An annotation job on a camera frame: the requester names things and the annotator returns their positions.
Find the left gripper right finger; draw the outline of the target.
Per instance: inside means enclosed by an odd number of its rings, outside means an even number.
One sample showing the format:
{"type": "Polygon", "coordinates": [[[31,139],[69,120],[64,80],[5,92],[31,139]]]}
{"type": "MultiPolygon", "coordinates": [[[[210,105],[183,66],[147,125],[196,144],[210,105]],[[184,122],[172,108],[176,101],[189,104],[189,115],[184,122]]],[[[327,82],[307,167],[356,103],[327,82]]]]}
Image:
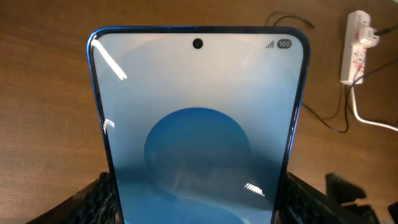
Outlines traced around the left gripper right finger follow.
{"type": "Polygon", "coordinates": [[[281,224],[350,224],[358,217],[297,176],[286,173],[278,205],[281,224]]]}

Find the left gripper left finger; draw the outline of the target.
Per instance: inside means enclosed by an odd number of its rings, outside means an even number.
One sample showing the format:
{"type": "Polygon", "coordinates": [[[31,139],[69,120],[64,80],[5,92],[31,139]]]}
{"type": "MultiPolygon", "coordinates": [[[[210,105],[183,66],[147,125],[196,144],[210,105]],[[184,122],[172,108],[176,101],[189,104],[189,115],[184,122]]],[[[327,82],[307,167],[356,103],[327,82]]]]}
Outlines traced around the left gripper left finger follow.
{"type": "Polygon", "coordinates": [[[111,176],[98,179],[27,224],[116,224],[118,208],[111,176]]]}

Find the blue Galaxy smartphone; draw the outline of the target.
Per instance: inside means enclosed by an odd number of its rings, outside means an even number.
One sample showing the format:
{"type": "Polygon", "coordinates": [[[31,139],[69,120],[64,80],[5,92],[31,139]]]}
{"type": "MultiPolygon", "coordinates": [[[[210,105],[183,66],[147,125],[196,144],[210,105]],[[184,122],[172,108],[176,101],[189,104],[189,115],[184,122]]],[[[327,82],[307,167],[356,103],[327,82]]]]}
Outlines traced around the blue Galaxy smartphone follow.
{"type": "Polygon", "coordinates": [[[310,59],[293,27],[109,26],[86,44],[122,223],[274,223],[310,59]]]}

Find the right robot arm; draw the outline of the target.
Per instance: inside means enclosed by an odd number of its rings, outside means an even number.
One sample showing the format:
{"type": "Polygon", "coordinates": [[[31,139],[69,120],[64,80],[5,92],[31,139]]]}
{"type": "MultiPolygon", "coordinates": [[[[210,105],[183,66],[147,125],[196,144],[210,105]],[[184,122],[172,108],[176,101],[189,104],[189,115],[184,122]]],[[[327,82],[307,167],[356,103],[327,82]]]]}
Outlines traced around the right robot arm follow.
{"type": "Polygon", "coordinates": [[[359,199],[367,198],[361,187],[334,173],[326,174],[325,181],[327,197],[337,203],[344,211],[349,212],[352,217],[361,218],[366,223],[381,223],[370,204],[360,205],[356,202],[359,199]]]}

